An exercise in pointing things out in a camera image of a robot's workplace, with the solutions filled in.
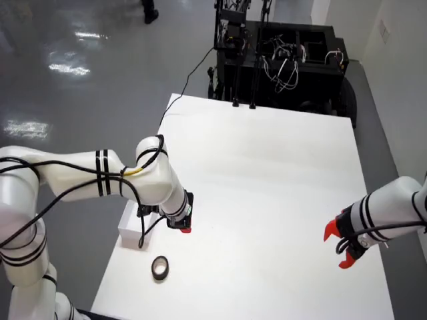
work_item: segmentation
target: black metal cart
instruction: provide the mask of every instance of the black metal cart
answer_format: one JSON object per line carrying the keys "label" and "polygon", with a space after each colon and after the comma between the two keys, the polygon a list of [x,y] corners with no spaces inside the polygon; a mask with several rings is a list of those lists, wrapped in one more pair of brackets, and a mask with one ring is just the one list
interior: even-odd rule
{"label": "black metal cart", "polygon": [[[286,56],[274,57],[277,51],[271,39],[288,46]],[[233,101],[235,106],[242,102],[349,117],[356,127],[356,96],[344,77],[349,63],[346,46],[333,27],[239,21],[216,33],[216,46],[217,83],[214,88],[214,69],[209,68],[210,98]],[[295,63],[298,84],[278,93],[273,75],[280,74],[281,83],[295,81]]]}

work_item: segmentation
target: wall outlet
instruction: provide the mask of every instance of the wall outlet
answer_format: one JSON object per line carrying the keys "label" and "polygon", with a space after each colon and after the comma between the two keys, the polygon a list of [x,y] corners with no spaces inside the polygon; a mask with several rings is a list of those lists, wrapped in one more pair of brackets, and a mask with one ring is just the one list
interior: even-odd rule
{"label": "wall outlet", "polygon": [[389,36],[390,32],[388,32],[388,30],[386,29],[384,34],[382,35],[382,40],[384,41],[384,43],[387,43]]}
{"label": "wall outlet", "polygon": [[390,32],[387,30],[386,25],[383,20],[380,20],[380,24],[378,25],[378,29],[380,30],[381,38],[384,43],[387,43],[388,38],[390,36]]}
{"label": "wall outlet", "polygon": [[386,32],[386,26],[384,24],[383,20],[380,20],[380,24],[378,25],[378,29],[380,30],[381,37],[383,36],[384,32]]}

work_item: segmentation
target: white box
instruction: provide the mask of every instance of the white box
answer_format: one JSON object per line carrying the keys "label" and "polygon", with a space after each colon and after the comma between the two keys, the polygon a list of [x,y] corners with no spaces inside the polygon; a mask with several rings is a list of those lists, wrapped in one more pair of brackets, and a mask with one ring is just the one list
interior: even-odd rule
{"label": "white box", "polygon": [[[137,217],[138,204],[135,201],[129,200],[126,203],[125,210],[123,211],[123,215],[121,216],[119,222],[119,233],[121,237],[121,243],[124,247],[129,249],[137,249],[137,250],[146,250],[149,245],[149,240],[151,238],[151,234],[154,232],[155,228],[151,230],[145,236],[144,246],[140,249],[138,248],[139,238],[141,238],[141,218]],[[158,213],[151,213],[151,215],[147,215],[144,217],[145,230],[151,226],[154,221],[160,218]]]}

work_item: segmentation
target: black cable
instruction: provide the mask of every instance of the black cable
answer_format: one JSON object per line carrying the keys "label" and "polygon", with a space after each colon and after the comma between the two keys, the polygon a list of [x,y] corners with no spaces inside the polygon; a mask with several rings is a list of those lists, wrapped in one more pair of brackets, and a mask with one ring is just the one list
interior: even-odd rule
{"label": "black cable", "polygon": [[145,231],[144,236],[146,236],[151,230],[153,230],[153,228],[155,227],[155,225],[157,225],[161,220],[163,220],[165,218],[166,218],[166,216],[162,215],[160,218],[158,218],[156,221],[154,221],[153,224],[150,225],[148,227],[148,229]]}
{"label": "black cable", "polygon": [[184,92],[185,92],[185,89],[187,88],[187,85],[188,85],[188,81],[189,81],[189,78],[190,78],[190,76],[197,70],[197,68],[205,61],[205,59],[206,59],[206,57],[211,53],[211,51],[212,50],[214,50],[215,49],[215,47],[212,47],[211,49],[209,49],[209,51],[205,54],[205,56],[203,57],[203,59],[199,62],[199,64],[198,65],[196,65],[195,66],[195,68],[194,68],[194,70],[192,71],[192,72],[190,72],[189,73],[189,75],[187,76],[187,81],[185,82],[185,85],[184,85],[184,89],[182,89],[182,93],[181,93],[181,95],[178,97],[178,98],[176,98],[175,100],[173,100],[172,101],[172,103],[169,105],[169,107],[167,107],[166,108],[166,110],[165,110],[165,112],[163,112],[163,115],[161,116],[161,119],[160,119],[160,123],[159,123],[159,127],[161,126],[161,123],[163,122],[163,118],[165,117],[165,115],[166,115],[166,113],[169,111],[169,109],[171,109],[171,106],[175,103],[175,101],[177,101],[178,99],[180,99],[183,95],[184,95]]}
{"label": "black cable", "polygon": [[342,238],[336,245],[336,253],[337,254],[343,253],[347,249],[347,247],[350,245],[350,241],[352,240],[352,238],[355,238],[359,235],[363,235],[365,233],[369,233],[373,231],[390,230],[390,229],[405,228],[405,227],[417,227],[417,226],[427,227],[427,223],[423,221],[411,221],[411,222],[402,222],[402,223],[392,223],[389,225],[382,225],[379,227],[372,227],[372,228],[359,230],[351,235],[348,235]]}
{"label": "black cable", "polygon": [[159,156],[159,154],[161,153],[161,150],[163,149],[163,146],[165,144],[165,137],[163,135],[156,135],[156,137],[159,139],[159,145],[157,147],[157,150],[155,151],[155,153],[147,160],[147,162],[145,162],[141,169],[145,169],[146,167],[148,167],[149,165],[151,165],[154,160],[156,160],[156,158]]}
{"label": "black cable", "polygon": [[[164,145],[164,137],[163,137],[163,135],[156,135],[156,137],[159,139],[159,146],[158,146],[156,152],[147,160],[147,162],[145,162],[142,165],[142,167],[141,167],[142,169],[145,169],[150,164],[152,164],[155,161],[155,159],[158,157],[158,155],[160,154],[161,150],[163,149],[163,145]],[[3,157],[3,158],[0,158],[0,162],[5,162],[5,161],[14,161],[14,162],[19,162],[21,164],[1,169],[0,170],[0,174],[8,172],[8,171],[11,171],[11,170],[14,170],[14,169],[31,168],[32,170],[35,170],[36,167],[40,167],[40,166],[44,166],[44,165],[64,165],[66,167],[71,167],[71,168],[76,169],[76,170],[80,170],[80,171],[84,171],[84,172],[88,172],[88,173],[93,173],[93,174],[98,174],[98,175],[104,175],[104,177],[101,177],[100,179],[96,178],[96,179],[92,179],[92,180],[86,181],[84,183],[80,183],[78,185],[75,185],[75,186],[73,186],[73,187],[65,190],[61,194],[59,194],[38,215],[36,215],[34,218],[32,218],[32,220],[30,220],[28,223],[26,223],[24,226],[22,226],[22,228],[20,228],[18,231],[16,231],[14,234],[12,234],[12,236],[10,236],[6,240],[4,240],[2,243],[0,243],[0,248],[2,248],[3,246],[7,245],[8,243],[10,243],[12,240],[14,240],[20,234],[22,234],[22,232],[24,232],[26,229],[28,229],[30,226],[32,226],[34,223],[36,223],[56,203],[58,203],[62,198],[64,198],[64,196],[66,196],[70,192],[73,192],[73,191],[78,190],[80,188],[83,188],[83,187],[86,187],[88,185],[97,183],[98,181],[105,181],[107,179],[112,180],[112,181],[118,181],[119,184],[120,184],[120,187],[121,187],[122,183],[125,183],[132,190],[133,195],[135,197],[135,200],[137,201],[139,210],[143,209],[143,205],[141,203],[141,200],[139,199],[139,195],[138,195],[138,192],[137,192],[135,186],[131,182],[129,182],[128,180],[124,179],[122,173],[110,173],[110,172],[105,172],[105,171],[88,169],[88,168],[85,168],[85,167],[81,167],[79,165],[74,165],[72,163],[68,163],[68,162],[64,162],[64,161],[58,161],[58,160],[41,161],[41,162],[38,162],[38,163],[28,163],[28,162],[26,162],[26,161],[24,161],[24,160],[22,160],[20,158],[17,158],[17,157]],[[145,231],[144,220],[143,220],[143,217],[141,218],[141,226],[142,226],[142,232],[141,232],[141,234],[142,234],[142,236],[141,236],[141,238],[139,240],[139,243],[138,243],[138,245],[139,245],[140,248],[143,246],[145,235],[148,232],[150,232],[153,229],[153,227],[159,221],[160,221],[160,219],[158,219],[158,221],[156,221],[147,231]]]}
{"label": "black cable", "polygon": [[5,245],[9,244],[18,235],[20,235],[22,232],[24,232],[30,226],[32,226],[34,223],[36,223],[39,219],[41,219],[46,214],[46,212],[48,212],[54,205],[56,205],[59,200],[64,198],[64,196],[66,196],[70,192],[73,192],[77,189],[80,189],[80,188],[86,187],[88,185],[94,184],[96,182],[98,182],[98,179],[92,179],[92,180],[80,183],[78,185],[75,185],[74,187],[71,187],[71,188],[65,190],[64,192],[62,192],[60,195],[58,195],[56,198],[54,198],[54,200],[52,202],[50,202],[50,204],[48,204],[38,215],[36,215],[34,218],[32,218],[30,221],[28,221],[24,226],[22,226],[18,231],[16,231],[14,234],[12,234],[9,238],[7,238],[2,243],[0,243],[0,248],[3,248]]}
{"label": "black cable", "polygon": [[[16,157],[7,157],[7,158],[8,159],[19,159]],[[8,160],[3,160],[3,159],[4,158],[0,158],[0,162],[8,161]],[[66,167],[70,167],[70,168],[80,170],[80,171],[84,171],[84,172],[88,172],[88,173],[93,173],[95,175],[104,175],[104,176],[108,176],[108,177],[120,177],[120,173],[105,172],[105,171],[100,171],[100,170],[89,169],[86,167],[81,167],[79,165],[74,165],[72,163],[68,163],[68,162],[64,162],[64,161],[60,161],[60,160],[47,160],[47,161],[40,161],[40,162],[36,162],[36,163],[23,163],[21,165],[13,165],[11,167],[0,169],[0,174],[6,173],[6,172],[11,171],[11,170],[15,170],[15,169],[36,168],[36,167],[40,167],[40,166],[44,166],[44,165],[64,165]]]}

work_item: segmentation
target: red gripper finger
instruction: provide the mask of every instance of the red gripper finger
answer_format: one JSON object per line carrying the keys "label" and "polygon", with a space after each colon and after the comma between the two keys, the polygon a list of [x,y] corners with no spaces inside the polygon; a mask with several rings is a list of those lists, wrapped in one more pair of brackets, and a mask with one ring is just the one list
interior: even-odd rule
{"label": "red gripper finger", "polygon": [[338,238],[341,237],[338,228],[336,227],[336,219],[330,221],[325,228],[325,235],[323,237],[323,241],[328,240],[330,235],[336,235]]}

